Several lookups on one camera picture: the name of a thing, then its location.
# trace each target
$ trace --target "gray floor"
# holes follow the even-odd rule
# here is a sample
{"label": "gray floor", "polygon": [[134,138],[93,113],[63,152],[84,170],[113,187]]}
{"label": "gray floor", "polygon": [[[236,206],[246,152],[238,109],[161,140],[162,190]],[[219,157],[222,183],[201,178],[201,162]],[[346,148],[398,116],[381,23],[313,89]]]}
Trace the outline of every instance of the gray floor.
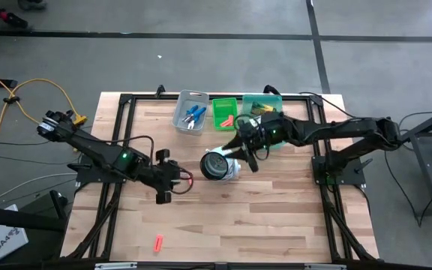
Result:
{"label": "gray floor", "polygon": [[[59,0],[44,13],[17,10],[38,30],[100,32],[187,32],[310,34],[302,0]],[[432,36],[432,1],[313,0],[321,35]],[[432,110],[432,43],[323,42],[331,93],[344,96],[358,116],[391,116]],[[80,113],[93,116],[102,91],[197,89],[260,92],[272,84],[282,92],[321,92],[311,41],[164,40],[0,37],[0,77],[20,82],[44,77],[63,86]],[[0,89],[0,109],[6,91]],[[47,110],[66,110],[65,99],[43,83],[21,90],[22,103],[39,119]],[[424,116],[409,119],[411,128]],[[35,126],[12,106],[0,141],[42,142]],[[0,155],[50,163],[77,156],[68,145],[0,145]],[[432,266],[432,217],[418,228],[410,207],[389,175],[381,151],[365,169],[372,221],[381,258]],[[388,154],[395,175],[420,209],[428,192],[413,155]],[[64,165],[0,159],[0,193],[37,176],[69,173]],[[71,177],[51,178],[8,194],[22,196]],[[73,183],[58,190],[72,200]],[[23,206],[32,196],[17,200]]]}

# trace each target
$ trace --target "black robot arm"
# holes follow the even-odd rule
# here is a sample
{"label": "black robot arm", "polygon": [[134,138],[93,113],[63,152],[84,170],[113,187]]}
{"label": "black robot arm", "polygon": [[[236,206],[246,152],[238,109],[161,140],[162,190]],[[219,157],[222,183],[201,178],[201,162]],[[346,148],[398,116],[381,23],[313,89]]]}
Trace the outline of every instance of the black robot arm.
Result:
{"label": "black robot arm", "polygon": [[158,164],[153,165],[150,157],[131,147],[108,144],[79,129],[71,120],[71,111],[46,113],[37,127],[37,132],[52,142],[64,142],[81,151],[91,159],[94,166],[105,173],[140,181],[157,191],[156,203],[171,203],[174,180],[180,179],[183,170],[174,160],[169,160],[170,150],[156,152]]}
{"label": "black robot arm", "polygon": [[363,137],[345,149],[326,154],[322,169],[330,175],[337,175],[348,162],[374,150],[392,151],[401,145],[398,126],[389,118],[351,118],[318,124],[282,112],[267,112],[249,121],[238,120],[236,126],[235,138],[223,149],[240,147],[227,157],[248,162],[253,172],[258,170],[256,151],[282,142],[306,146],[318,140]]}

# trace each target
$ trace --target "yellow cable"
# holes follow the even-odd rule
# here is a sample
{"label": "yellow cable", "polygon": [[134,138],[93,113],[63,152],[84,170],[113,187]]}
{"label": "yellow cable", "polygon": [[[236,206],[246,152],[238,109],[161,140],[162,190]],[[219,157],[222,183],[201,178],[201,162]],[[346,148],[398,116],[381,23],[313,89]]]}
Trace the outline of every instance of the yellow cable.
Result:
{"label": "yellow cable", "polygon": [[[86,117],[83,115],[80,115],[77,113],[76,109],[74,108],[73,102],[71,101],[71,99],[69,98],[68,94],[66,93],[66,91],[59,86],[58,84],[56,84],[55,82],[49,80],[49,79],[30,79],[28,81],[25,81],[23,83],[21,83],[20,85],[18,85],[17,87],[15,87],[13,89],[13,91],[11,91],[1,80],[0,80],[0,84],[9,92],[9,98],[14,97],[14,93],[16,93],[16,91],[18,91],[22,86],[28,84],[28,83],[32,83],[32,82],[46,82],[46,83],[50,83],[52,85],[54,85],[56,88],[58,88],[59,90],[61,90],[61,92],[63,93],[63,95],[66,97],[67,102],[69,103],[71,109],[73,110],[75,116],[76,116],[76,120],[74,121],[75,124],[82,124],[86,121]],[[34,123],[36,123],[37,125],[39,125],[39,121],[32,118],[24,109],[23,109],[23,105],[21,105],[21,103],[19,101],[16,101],[16,104],[18,105],[19,109],[21,110],[21,113],[26,116],[29,120],[33,121]],[[5,103],[3,106],[3,109],[1,111],[1,115],[0,115],[0,129],[1,129],[1,125],[3,122],[3,118],[5,117],[5,113],[6,113],[6,109],[8,108],[8,104]]]}

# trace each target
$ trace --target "gray bin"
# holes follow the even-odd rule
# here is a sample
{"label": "gray bin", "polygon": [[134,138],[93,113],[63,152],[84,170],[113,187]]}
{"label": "gray bin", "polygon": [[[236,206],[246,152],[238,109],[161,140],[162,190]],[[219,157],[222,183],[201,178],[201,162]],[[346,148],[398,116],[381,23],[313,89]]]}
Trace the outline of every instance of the gray bin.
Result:
{"label": "gray bin", "polygon": [[[198,105],[201,109],[206,108],[206,111],[199,117],[199,121],[194,123],[193,129],[188,129],[188,123],[183,121],[186,117],[186,112],[194,105]],[[178,102],[176,103],[176,110],[172,117],[172,125],[177,131],[183,134],[201,135],[203,132],[204,121],[206,120],[206,113],[208,112],[209,95],[206,93],[183,90],[179,93]]]}

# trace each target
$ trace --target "wooden table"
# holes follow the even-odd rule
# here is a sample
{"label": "wooden table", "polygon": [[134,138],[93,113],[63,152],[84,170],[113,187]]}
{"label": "wooden table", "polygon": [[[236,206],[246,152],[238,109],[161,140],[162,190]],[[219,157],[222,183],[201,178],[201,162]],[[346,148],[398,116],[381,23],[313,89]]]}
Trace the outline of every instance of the wooden table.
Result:
{"label": "wooden table", "polygon": [[[94,136],[111,140],[120,94],[101,93],[92,128]],[[344,108],[339,94],[324,97]],[[193,172],[193,190],[182,196],[173,195],[170,204],[156,205],[154,190],[140,183],[125,184],[111,260],[330,262],[320,190],[312,179],[312,147],[286,144],[271,151],[268,160],[259,162],[258,173],[252,173],[243,162],[239,180],[224,184],[208,181],[199,169],[201,157],[206,149],[229,142],[234,133],[215,131],[211,106],[202,136],[177,133],[171,125],[175,105],[175,100],[138,101],[131,135],[153,137],[155,151],[170,149],[171,158]],[[284,101],[283,111],[295,118],[308,119],[306,106],[301,102]],[[328,121],[346,119],[327,103],[325,114]],[[121,135],[125,125],[123,119]],[[342,149],[350,143],[351,139],[331,141],[333,149]],[[146,139],[134,140],[130,146],[149,153],[150,143]],[[89,184],[76,195],[62,256],[74,250],[95,222],[100,192],[101,184]],[[353,186],[342,186],[341,196],[349,228],[367,251],[377,257],[365,198]],[[341,234],[336,225],[334,228],[338,250],[343,254]],[[105,232],[103,228],[99,251],[104,245]],[[164,236],[163,247],[161,252],[154,253],[157,234]]]}

